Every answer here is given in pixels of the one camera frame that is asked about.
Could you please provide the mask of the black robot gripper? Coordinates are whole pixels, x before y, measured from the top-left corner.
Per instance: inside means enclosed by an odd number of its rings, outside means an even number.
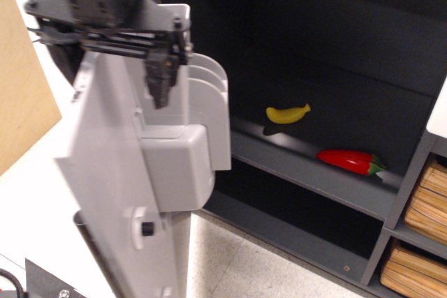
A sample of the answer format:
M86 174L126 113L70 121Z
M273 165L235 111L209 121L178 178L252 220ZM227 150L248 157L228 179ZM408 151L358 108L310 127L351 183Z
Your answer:
M145 82L154 107L168 105L179 65L187 64L191 44L189 7L153 0L29 0L38 34L53 62L74 84L84 50L145 59Z

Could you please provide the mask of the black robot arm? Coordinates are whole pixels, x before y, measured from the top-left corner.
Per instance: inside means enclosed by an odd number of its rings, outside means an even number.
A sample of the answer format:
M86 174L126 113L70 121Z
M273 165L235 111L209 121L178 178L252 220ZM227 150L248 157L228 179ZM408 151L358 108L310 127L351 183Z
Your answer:
M179 67L192 46L189 7L154 0L28 0L24 9L36 18L33 32L47 46L57 68L75 81L86 51L143 60L145 84L161 109L168 104Z

